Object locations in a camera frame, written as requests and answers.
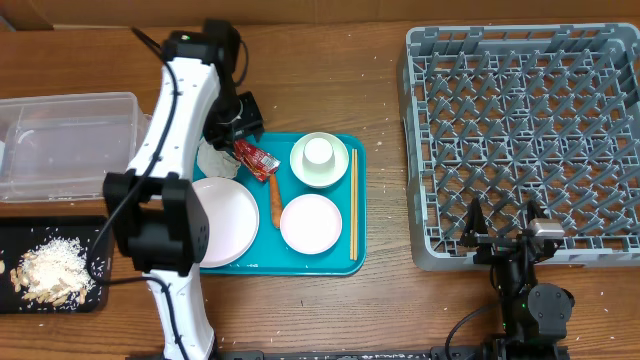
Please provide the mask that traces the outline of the small white round plate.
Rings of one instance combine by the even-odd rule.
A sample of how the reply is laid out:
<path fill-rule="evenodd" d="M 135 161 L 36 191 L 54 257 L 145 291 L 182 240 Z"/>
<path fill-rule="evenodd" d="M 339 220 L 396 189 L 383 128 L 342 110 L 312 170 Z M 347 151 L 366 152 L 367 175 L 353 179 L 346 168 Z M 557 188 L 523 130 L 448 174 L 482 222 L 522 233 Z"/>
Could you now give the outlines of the small white round plate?
<path fill-rule="evenodd" d="M 317 255 L 329 250 L 342 233 L 342 216 L 327 197 L 305 194 L 291 200 L 280 219 L 286 244 L 298 253 Z"/>

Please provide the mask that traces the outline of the large white round plate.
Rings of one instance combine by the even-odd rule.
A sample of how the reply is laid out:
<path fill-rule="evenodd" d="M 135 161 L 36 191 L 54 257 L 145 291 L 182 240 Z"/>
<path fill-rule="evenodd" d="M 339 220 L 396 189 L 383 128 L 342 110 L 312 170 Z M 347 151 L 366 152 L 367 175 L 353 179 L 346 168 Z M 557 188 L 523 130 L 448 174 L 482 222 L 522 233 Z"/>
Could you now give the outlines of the large white round plate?
<path fill-rule="evenodd" d="M 235 180 L 203 178 L 193 183 L 209 221 L 209 240 L 201 268 L 217 268 L 239 259 L 253 244 L 260 213 L 253 195 Z"/>

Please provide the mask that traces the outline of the rice and food scraps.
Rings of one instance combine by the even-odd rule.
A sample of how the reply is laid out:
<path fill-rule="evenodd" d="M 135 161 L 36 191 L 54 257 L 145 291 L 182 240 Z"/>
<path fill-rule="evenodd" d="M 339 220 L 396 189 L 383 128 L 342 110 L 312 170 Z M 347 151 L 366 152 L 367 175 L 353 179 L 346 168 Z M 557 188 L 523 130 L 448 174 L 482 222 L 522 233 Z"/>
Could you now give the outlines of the rice and food scraps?
<path fill-rule="evenodd" d="M 37 303 L 74 310 L 96 286 L 86 269 L 87 250 L 78 237 L 49 238 L 23 253 L 9 271 L 12 289 L 28 307 Z"/>

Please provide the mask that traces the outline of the white napkin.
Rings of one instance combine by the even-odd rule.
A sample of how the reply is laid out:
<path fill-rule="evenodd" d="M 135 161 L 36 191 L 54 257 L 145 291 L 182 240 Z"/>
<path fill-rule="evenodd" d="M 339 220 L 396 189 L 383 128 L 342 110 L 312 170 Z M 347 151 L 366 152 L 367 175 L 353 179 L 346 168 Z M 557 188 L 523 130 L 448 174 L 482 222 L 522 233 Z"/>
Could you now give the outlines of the white napkin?
<path fill-rule="evenodd" d="M 224 150 L 216 150 L 202 138 L 196 154 L 196 165 L 206 177 L 233 179 L 237 176 L 241 162 Z"/>

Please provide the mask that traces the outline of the white upside-down cup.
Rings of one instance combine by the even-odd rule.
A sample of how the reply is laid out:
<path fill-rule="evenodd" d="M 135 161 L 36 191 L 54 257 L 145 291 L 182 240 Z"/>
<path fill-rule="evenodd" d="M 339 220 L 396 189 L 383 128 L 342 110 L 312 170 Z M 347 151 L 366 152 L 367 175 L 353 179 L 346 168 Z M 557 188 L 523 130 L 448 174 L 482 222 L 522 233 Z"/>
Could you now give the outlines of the white upside-down cup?
<path fill-rule="evenodd" d="M 309 167 L 330 166 L 334 161 L 334 150 L 331 143 L 321 137 L 310 139 L 304 146 L 303 160 Z"/>

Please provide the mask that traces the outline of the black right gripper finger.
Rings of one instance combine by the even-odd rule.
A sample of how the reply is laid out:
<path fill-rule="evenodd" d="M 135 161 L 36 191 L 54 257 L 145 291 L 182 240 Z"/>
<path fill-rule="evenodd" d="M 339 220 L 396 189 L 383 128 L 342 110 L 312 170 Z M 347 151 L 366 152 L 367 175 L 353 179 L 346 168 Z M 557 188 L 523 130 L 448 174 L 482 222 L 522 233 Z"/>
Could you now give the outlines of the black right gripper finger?
<path fill-rule="evenodd" d="M 474 198 L 467 210 L 467 218 L 460 243 L 462 246 L 476 246 L 480 236 L 487 236 L 488 228 L 478 198 Z"/>
<path fill-rule="evenodd" d="M 526 204 L 526 221 L 531 223 L 536 219 L 547 219 L 547 216 L 539 204 L 535 200 L 531 199 Z"/>

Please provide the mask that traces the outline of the red snack wrapper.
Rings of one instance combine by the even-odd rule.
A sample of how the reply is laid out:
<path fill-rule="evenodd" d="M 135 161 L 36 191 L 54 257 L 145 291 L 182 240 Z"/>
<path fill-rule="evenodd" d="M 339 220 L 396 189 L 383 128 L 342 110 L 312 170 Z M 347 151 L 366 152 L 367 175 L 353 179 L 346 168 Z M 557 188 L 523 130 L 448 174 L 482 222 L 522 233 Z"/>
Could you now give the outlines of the red snack wrapper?
<path fill-rule="evenodd" d="M 234 142 L 234 155 L 260 182 L 274 175 L 281 164 L 273 155 L 244 139 Z"/>

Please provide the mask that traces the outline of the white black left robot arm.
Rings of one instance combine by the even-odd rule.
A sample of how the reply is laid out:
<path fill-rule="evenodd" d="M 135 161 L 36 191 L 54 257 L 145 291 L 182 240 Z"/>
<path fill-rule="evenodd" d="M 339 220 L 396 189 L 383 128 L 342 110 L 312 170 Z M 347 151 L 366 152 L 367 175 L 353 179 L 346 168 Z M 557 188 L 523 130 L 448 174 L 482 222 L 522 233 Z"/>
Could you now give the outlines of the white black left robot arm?
<path fill-rule="evenodd" d="M 123 172 L 103 182 L 108 218 L 97 237 L 113 235 L 131 259 L 136 281 L 149 286 L 160 316 L 163 359 L 215 359 L 215 331 L 206 316 L 199 264 L 211 228 L 193 187 L 199 142 L 230 150 L 260 138 L 263 117 L 249 92 L 238 93 L 239 55 L 248 52 L 226 20 L 199 32 L 174 31 L 156 43 L 134 35 L 162 63 L 162 86 L 144 141 Z"/>

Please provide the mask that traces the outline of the grey dish rack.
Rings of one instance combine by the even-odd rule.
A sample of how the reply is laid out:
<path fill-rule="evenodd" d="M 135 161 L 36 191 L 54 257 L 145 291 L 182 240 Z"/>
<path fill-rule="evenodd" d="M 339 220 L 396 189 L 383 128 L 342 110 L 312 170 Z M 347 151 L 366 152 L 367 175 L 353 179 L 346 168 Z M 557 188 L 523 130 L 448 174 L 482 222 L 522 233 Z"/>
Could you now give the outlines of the grey dish rack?
<path fill-rule="evenodd" d="M 564 229 L 560 265 L 639 262 L 639 31 L 628 23 L 415 27 L 398 64 L 411 253 L 473 268 L 478 200 L 491 235 L 529 201 Z"/>

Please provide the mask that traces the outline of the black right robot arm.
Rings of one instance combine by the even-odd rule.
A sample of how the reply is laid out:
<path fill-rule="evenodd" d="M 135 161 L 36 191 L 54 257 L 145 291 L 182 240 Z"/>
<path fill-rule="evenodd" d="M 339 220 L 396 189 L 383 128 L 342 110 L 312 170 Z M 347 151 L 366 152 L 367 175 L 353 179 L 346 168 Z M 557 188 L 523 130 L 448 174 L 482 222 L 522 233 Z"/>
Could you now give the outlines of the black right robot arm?
<path fill-rule="evenodd" d="M 564 229 L 547 217 L 539 205 L 527 203 L 527 225 L 514 238 L 491 236 L 480 201 L 468 206 L 461 244 L 474 247 L 476 265 L 489 267 L 490 284 L 498 301 L 460 320 L 448 334 L 444 352 L 454 357 L 451 341 L 459 328 L 494 308 L 501 310 L 501 334 L 462 352 L 463 359 L 567 359 L 568 349 L 558 342 L 567 336 L 567 323 L 575 298 L 559 286 L 540 283 L 535 265 L 552 258 L 564 239 Z"/>

